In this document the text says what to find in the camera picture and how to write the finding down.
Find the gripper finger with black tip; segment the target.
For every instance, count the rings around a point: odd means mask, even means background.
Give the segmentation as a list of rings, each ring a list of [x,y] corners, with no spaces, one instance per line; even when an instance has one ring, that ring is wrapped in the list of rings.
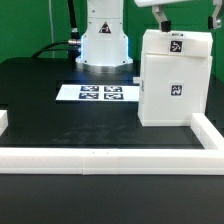
[[[159,29],[161,32],[171,31],[171,21],[167,19],[165,15],[164,5],[154,5],[152,7],[152,13],[159,24]]]
[[[222,27],[222,15],[224,14],[224,6],[217,5],[211,16],[208,17],[208,29],[219,29]]]

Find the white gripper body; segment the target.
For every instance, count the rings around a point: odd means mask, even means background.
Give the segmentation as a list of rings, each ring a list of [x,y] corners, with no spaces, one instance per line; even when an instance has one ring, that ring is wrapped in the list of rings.
[[[191,0],[134,0],[138,7],[148,7],[156,5],[174,4],[179,2],[188,2]]]

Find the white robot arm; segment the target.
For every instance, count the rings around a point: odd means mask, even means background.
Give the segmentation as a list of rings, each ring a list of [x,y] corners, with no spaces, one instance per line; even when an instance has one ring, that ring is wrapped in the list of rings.
[[[134,0],[138,7],[152,6],[152,13],[162,32],[171,31],[165,5],[190,0]],[[208,19],[209,29],[222,26],[224,0],[213,0],[216,6]],[[76,59],[79,69],[96,73],[117,73],[132,69],[128,56],[128,37],[123,31],[124,0],[87,0],[87,30],[79,41],[81,55]]]

